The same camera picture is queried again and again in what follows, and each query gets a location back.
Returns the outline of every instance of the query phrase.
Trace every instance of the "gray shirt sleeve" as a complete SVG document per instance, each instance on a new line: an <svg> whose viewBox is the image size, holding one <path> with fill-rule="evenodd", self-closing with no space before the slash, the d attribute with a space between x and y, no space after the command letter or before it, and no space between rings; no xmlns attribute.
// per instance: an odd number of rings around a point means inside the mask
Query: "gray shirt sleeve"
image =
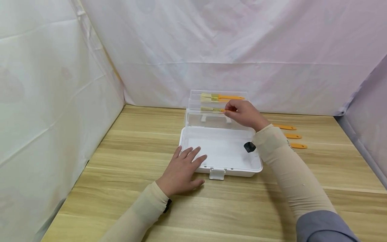
<svg viewBox="0 0 387 242"><path fill-rule="evenodd" d="M326 210L302 215L296 232L297 242L360 242L338 214Z"/></svg>

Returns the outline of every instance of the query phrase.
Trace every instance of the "white box base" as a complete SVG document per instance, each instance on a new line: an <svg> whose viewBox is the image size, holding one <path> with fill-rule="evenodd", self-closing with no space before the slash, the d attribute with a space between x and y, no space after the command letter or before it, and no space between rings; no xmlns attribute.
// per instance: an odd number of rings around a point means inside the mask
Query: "white box base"
<svg viewBox="0 0 387 242"><path fill-rule="evenodd" d="M210 179L224 180L225 175L251 177L263 168L258 152L247 153L243 147L253 135L248 130L188 126L182 129L180 145L183 150L202 148L197 157L208 157L196 172L209 173Z"/></svg>

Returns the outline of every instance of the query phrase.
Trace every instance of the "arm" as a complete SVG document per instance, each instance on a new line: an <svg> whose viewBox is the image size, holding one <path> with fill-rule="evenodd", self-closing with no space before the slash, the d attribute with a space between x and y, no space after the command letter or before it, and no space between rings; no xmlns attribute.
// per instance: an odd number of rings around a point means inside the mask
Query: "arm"
<svg viewBox="0 0 387 242"><path fill-rule="evenodd" d="M167 202L168 197L153 182L100 241L141 241L146 231L163 213Z"/></svg>
<svg viewBox="0 0 387 242"><path fill-rule="evenodd" d="M231 100L225 110L226 116L257 132L253 143L262 161L273 170L297 220L297 241L358 241L279 128L271 125L248 101Z"/></svg>
<svg viewBox="0 0 387 242"><path fill-rule="evenodd" d="M203 155L193 161L200 147L188 148L180 154L179 146L164 174L148 185L132 206L106 232L101 242L140 242L146 231L158 220L169 197L200 187L204 180L191 181L195 170L206 160Z"/></svg>

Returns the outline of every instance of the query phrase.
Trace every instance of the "plastic storage box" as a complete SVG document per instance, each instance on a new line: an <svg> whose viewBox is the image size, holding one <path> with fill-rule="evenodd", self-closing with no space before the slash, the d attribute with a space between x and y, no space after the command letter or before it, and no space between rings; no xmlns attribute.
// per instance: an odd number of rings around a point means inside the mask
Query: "plastic storage box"
<svg viewBox="0 0 387 242"><path fill-rule="evenodd" d="M224 108L227 103L201 102L202 93L242 96L249 100L246 92L191 91L180 145L183 150L200 146L202 149L197 157L208 155L196 172L209 173L210 179L224 180L225 175L251 177L262 171L258 152L247 153L244 148L245 143L252 141L255 131L238 124L222 112L201 111L201 106Z"/></svg>

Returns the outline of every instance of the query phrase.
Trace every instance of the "person's left hand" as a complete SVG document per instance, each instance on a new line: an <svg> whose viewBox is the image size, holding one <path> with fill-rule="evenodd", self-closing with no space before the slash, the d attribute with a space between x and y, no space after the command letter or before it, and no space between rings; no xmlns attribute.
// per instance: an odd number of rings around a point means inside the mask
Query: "person's left hand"
<svg viewBox="0 0 387 242"><path fill-rule="evenodd" d="M156 181L167 197L191 191L204 183L203 179L191 181L191 178L195 170L207 159L207 155L200 156L192 162L200 147L194 150L190 147L180 154L181 150L181 146L177 147L164 174Z"/></svg>

